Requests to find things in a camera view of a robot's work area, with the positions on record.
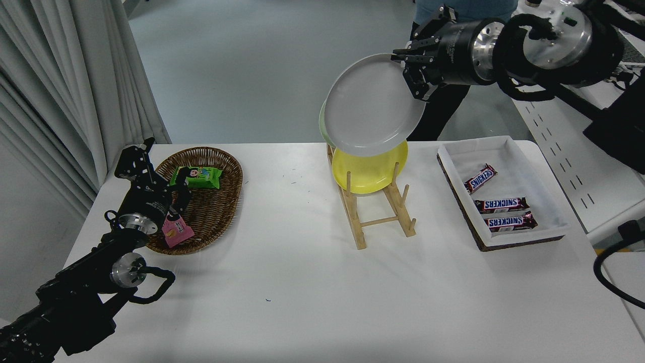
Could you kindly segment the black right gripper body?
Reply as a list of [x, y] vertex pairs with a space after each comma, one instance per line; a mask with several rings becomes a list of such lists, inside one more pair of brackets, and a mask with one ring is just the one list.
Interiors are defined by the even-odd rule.
[[457, 85], [484, 85], [476, 72], [473, 53], [481, 22], [447, 23], [437, 34], [439, 38], [437, 67], [442, 82]]

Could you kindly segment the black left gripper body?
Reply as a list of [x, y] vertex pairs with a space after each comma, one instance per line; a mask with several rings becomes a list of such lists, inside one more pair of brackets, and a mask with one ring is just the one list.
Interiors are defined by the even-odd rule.
[[170, 209], [171, 194], [168, 191], [153, 191], [150, 188], [132, 186], [119, 208], [119, 223], [126, 225], [127, 218], [138, 216], [162, 226]]

